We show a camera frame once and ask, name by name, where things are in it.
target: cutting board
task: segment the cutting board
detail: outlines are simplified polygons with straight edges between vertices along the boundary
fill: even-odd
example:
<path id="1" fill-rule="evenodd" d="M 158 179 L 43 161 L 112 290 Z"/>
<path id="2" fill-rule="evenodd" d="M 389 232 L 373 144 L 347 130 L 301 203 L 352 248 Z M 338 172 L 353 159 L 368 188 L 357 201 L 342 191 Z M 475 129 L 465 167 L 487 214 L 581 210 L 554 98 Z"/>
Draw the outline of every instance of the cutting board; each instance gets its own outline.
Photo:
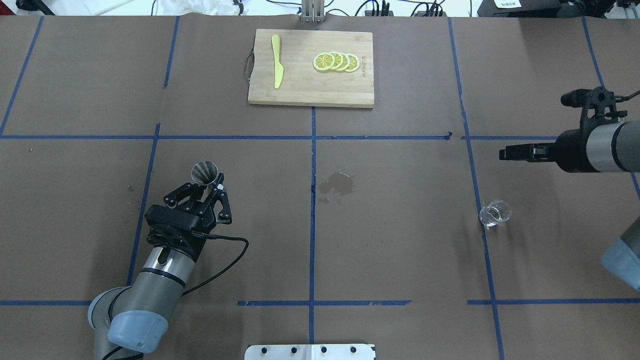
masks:
<path id="1" fill-rule="evenodd" d="M 284 77 L 273 87 L 271 36 L 280 35 Z M 321 72 L 313 61 L 319 53 L 340 51 L 360 58 L 354 72 Z M 346 31 L 258 29 L 249 84 L 249 103 L 262 105 L 373 108 L 373 35 Z"/>

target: glass cup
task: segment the glass cup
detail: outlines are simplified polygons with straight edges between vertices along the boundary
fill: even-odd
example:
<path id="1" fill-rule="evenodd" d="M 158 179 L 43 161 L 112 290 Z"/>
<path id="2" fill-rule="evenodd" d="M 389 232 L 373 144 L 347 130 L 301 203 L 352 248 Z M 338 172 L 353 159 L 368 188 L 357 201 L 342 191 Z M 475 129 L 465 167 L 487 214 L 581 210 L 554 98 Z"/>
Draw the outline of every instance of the glass cup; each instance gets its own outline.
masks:
<path id="1" fill-rule="evenodd" d="M 504 200 L 494 200 L 480 210 L 478 217 L 484 226 L 496 226 L 511 218 L 511 206 Z"/>

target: blue tape line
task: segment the blue tape line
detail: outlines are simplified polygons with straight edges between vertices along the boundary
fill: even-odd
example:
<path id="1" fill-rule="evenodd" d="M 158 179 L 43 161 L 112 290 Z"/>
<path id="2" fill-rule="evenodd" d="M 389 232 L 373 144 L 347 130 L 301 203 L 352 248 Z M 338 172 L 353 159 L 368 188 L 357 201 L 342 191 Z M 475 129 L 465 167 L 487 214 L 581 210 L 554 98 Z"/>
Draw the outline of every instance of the blue tape line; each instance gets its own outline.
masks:
<path id="1" fill-rule="evenodd" d="M 638 179 L 636 178 L 636 173 L 631 173 L 631 180 L 634 182 L 634 186 L 636 188 L 636 194 L 638 195 L 638 200 L 640 200 L 640 186 L 638 186 Z"/>
<path id="2" fill-rule="evenodd" d="M 316 107 L 311 107 L 311 219 L 309 225 L 309 343 L 314 343 L 316 300 Z"/>
<path id="3" fill-rule="evenodd" d="M 557 136 L 462 136 L 460 140 L 557 140 Z"/>
<path id="4" fill-rule="evenodd" d="M 598 75 L 598 81 L 600 86 L 604 87 L 604 81 L 600 73 L 600 67 L 598 66 L 598 60 L 596 60 L 596 54 L 593 52 L 593 46 L 591 45 L 591 37 L 589 36 L 589 28 L 587 27 L 587 18 L 582 16 L 582 27 L 584 28 L 584 36 L 587 38 L 587 45 L 589 46 L 589 52 L 591 53 L 591 59 L 593 60 L 593 66 L 596 68 L 596 74 Z"/>
<path id="5" fill-rule="evenodd" d="M 411 300 L 316 300 L 315 306 L 405 306 Z"/>
<path id="6" fill-rule="evenodd" d="M 239 301 L 238 306 L 405 306 L 411 300 L 258 300 Z"/>
<path id="7" fill-rule="evenodd" d="M 89 306 L 91 300 L 0 300 L 0 306 Z"/>
<path id="8" fill-rule="evenodd" d="M 153 135 L 2 135 L 2 139 L 56 139 L 56 140 L 151 140 Z"/>
<path id="9" fill-rule="evenodd" d="M 308 300 L 239 301 L 238 306 L 309 306 Z"/>
<path id="10" fill-rule="evenodd" d="M 131 260 L 129 262 L 129 274 L 127 275 L 127 286 L 131 286 L 133 282 L 133 272 L 136 268 L 136 257 L 138 256 L 138 243 L 140 242 L 140 232 L 142 232 L 142 220 L 147 208 L 147 194 L 149 192 L 149 182 L 151 181 L 151 170 L 154 168 L 154 160 L 156 158 L 156 147 L 158 145 L 158 136 L 160 134 L 160 123 L 156 124 L 154 133 L 154 143 L 151 146 L 151 155 L 149 156 L 149 165 L 147 167 L 147 178 L 145 179 L 145 189 L 142 191 L 142 201 L 140 202 L 140 213 L 138 214 L 138 225 L 136 227 L 136 237 L 133 240 L 133 250 L 131 250 Z"/>
<path id="11" fill-rule="evenodd" d="M 171 62 L 173 61 L 173 50 L 175 49 L 175 38 L 178 36 L 178 25 L 180 24 L 180 17 L 175 17 L 175 24 L 173 25 L 173 38 L 171 39 L 171 50 L 169 50 L 169 60 L 166 62 L 166 74 L 164 75 L 164 87 L 169 85 L 169 74 L 171 72 Z"/>
<path id="12" fill-rule="evenodd" d="M 27 65 L 29 64 L 29 59 L 31 58 L 31 53 L 33 53 L 33 48 L 34 46 L 36 46 L 36 40 L 38 40 L 38 34 L 40 34 L 40 28 L 42 27 L 43 21 L 44 21 L 44 16 L 41 16 L 40 21 L 38 21 L 38 26 L 36 27 L 36 31 L 35 33 L 33 33 L 33 38 L 31 39 L 31 45 L 29 46 L 29 51 L 27 51 L 27 56 L 24 58 L 24 62 L 22 63 L 22 69 L 20 69 L 18 80 L 15 82 L 13 93 L 11 94 L 11 99 L 9 99 L 9 104 L 7 105 L 6 111 L 4 112 L 4 118 L 2 120 L 2 124 L 0 125 L 0 135 L 4 133 L 4 127 L 6 126 L 6 122 L 9 120 L 9 115 L 11 114 L 11 108 L 13 107 L 13 102 L 15 101 L 15 97 L 18 94 L 18 89 L 20 88 L 20 83 L 22 82 L 24 71 L 27 69 Z"/>
<path id="13" fill-rule="evenodd" d="M 263 135 L 162 135 L 163 140 L 311 140 L 311 136 Z"/>
<path id="14" fill-rule="evenodd" d="M 458 54 L 456 52 L 456 40 L 453 35 L 453 23 L 451 22 L 451 18 L 447 18 L 449 22 L 449 36 L 451 37 L 451 51 L 453 54 L 453 64 L 456 70 L 456 82 L 458 83 L 458 97 L 460 98 L 460 111 L 462 112 L 462 119 L 464 120 L 465 126 L 465 136 L 467 142 L 467 153 L 469 156 L 469 165 L 471 167 L 471 179 L 474 184 L 474 195 L 476 196 L 476 209 L 480 212 L 482 205 L 480 203 L 480 192 L 478 190 L 477 177 L 476 177 L 476 165 L 474 163 L 474 155 L 473 149 L 471 148 L 471 140 L 469 133 L 469 125 L 467 122 L 467 111 L 465 110 L 465 105 L 462 101 L 462 80 L 460 79 L 460 67 L 458 65 Z M 495 300 L 495 288 L 493 286 L 493 273 L 491 270 L 491 259 L 489 258 L 489 246 L 486 241 L 486 232 L 484 231 L 484 226 L 482 226 L 482 241 L 484 245 L 484 265 L 486 267 L 486 276 L 489 282 L 489 294 L 491 295 L 491 299 Z M 498 307 L 495 304 L 492 304 L 493 310 L 493 324 L 495 326 L 495 338 L 498 344 L 498 354 L 500 356 L 500 360 L 504 360 L 504 348 L 502 346 L 502 331 L 500 330 L 500 318 L 498 316 Z"/>
<path id="15" fill-rule="evenodd" d="M 346 136 L 318 136 L 318 140 L 449 140 L 453 135 L 449 131 L 448 135 L 435 136 L 367 136 L 367 135 L 346 135 Z"/>
<path id="16" fill-rule="evenodd" d="M 640 298 L 629 299 L 502 299 L 468 300 L 467 305 L 553 305 L 553 304 L 640 304 Z"/>

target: knife handle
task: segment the knife handle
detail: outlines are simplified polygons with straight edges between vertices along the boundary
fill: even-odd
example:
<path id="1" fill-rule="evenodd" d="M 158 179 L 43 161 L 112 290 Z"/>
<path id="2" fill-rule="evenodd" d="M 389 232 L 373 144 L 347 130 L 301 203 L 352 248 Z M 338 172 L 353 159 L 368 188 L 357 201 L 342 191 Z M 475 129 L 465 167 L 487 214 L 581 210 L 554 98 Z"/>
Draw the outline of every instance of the knife handle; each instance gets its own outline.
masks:
<path id="1" fill-rule="evenodd" d="M 271 45 L 273 45 L 273 60 L 278 64 L 280 63 L 280 35 L 271 36 Z"/>

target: lemon slice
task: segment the lemon slice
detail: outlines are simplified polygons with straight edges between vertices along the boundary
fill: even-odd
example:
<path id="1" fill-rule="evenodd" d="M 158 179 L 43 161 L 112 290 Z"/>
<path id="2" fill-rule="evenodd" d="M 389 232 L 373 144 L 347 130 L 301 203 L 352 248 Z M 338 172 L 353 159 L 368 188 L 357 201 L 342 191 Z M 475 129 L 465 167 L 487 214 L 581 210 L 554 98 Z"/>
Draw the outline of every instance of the lemon slice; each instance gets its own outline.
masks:
<path id="1" fill-rule="evenodd" d="M 327 71 L 333 66 L 335 57 L 332 53 L 319 53 L 314 58 L 314 68 L 318 71 Z"/>
<path id="2" fill-rule="evenodd" d="M 355 56 L 354 54 L 346 54 L 346 56 L 349 58 L 349 66 L 344 69 L 344 72 L 354 72 L 358 70 L 358 68 L 360 67 L 359 57 Z"/>
<path id="3" fill-rule="evenodd" d="M 349 67 L 349 64 L 351 63 L 351 60 L 350 60 L 351 58 L 347 56 L 347 54 L 343 54 L 343 53 L 340 53 L 340 56 L 342 57 L 342 66 L 335 70 L 345 71 Z"/>
<path id="4" fill-rule="evenodd" d="M 342 63 L 344 62 L 344 58 L 342 57 L 343 54 L 339 53 L 337 51 L 332 51 L 332 52 L 330 52 L 330 54 L 332 54 L 333 58 L 335 59 L 333 61 L 333 66 L 331 67 L 331 69 L 335 70 L 335 69 L 341 67 Z"/>

